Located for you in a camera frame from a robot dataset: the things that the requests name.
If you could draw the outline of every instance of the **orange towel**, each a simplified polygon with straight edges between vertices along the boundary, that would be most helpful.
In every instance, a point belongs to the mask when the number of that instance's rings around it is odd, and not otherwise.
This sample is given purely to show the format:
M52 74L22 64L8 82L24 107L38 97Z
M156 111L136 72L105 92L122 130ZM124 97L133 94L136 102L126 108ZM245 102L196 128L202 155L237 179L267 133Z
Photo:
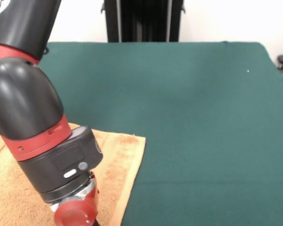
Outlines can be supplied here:
M101 226L120 226L146 139L93 130L104 158L98 181ZM0 137L0 226L54 226L54 213L33 189Z

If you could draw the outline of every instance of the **green felt table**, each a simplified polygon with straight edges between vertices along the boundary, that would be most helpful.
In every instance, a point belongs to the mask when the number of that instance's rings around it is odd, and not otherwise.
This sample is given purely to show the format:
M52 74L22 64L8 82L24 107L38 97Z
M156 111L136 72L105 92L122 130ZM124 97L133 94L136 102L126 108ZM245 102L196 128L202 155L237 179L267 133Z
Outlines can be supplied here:
M283 78L258 43L50 43L70 122L147 138L123 226L283 226Z

